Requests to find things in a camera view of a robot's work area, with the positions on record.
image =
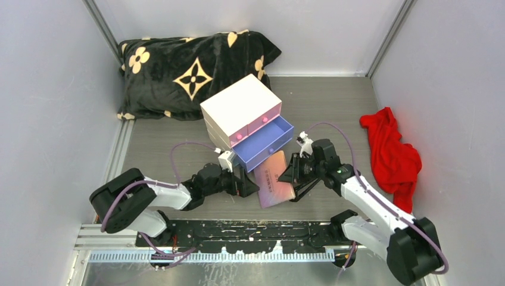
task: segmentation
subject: blue drawer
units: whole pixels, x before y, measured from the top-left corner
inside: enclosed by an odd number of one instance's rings
[[[294,132],[293,125],[278,116],[232,149],[240,165],[250,172],[286,145],[293,138]]]

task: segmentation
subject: red cloth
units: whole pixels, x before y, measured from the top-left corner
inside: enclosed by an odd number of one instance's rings
[[[372,172],[377,184],[393,194],[393,203],[407,213],[412,212],[412,195],[422,163],[419,153],[410,144],[400,142],[398,123],[389,107],[360,119],[368,129]]]

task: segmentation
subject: iridescent card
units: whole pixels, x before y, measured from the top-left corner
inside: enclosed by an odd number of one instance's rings
[[[256,185],[260,187],[258,195],[263,209],[295,198],[293,185],[278,181],[286,168],[284,151],[279,151],[254,169]]]

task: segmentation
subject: black pillow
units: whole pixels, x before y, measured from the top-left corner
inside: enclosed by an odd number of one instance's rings
[[[118,49],[125,79],[120,119],[202,119],[201,102],[251,73],[270,88],[264,67],[281,53],[261,33],[249,30],[128,40]]]

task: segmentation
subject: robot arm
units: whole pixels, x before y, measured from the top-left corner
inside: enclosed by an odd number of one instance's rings
[[[230,195],[247,197],[259,190],[245,170],[239,176],[233,172],[234,153],[225,151],[218,157],[220,165],[206,164],[189,180],[177,184],[157,182],[144,176],[139,169],[130,169],[94,191],[89,200],[98,217],[103,218],[113,201],[134,182],[145,181],[131,188],[114,208],[105,231],[109,234],[131,229],[149,237],[166,241],[171,238],[169,219],[161,211],[148,208],[172,207],[188,211],[203,204],[206,196],[226,191]]]
[[[312,141],[302,132],[297,143],[301,151],[293,154],[288,169],[279,180],[302,186],[323,181],[326,187],[352,202],[372,221],[347,210],[332,217],[334,236],[356,241],[372,250],[387,262],[393,275],[404,285],[410,285],[444,265],[427,240],[405,223],[420,229],[440,247],[435,225],[430,220],[416,219],[393,205],[364,176],[355,174],[352,165],[340,162],[330,140]]]

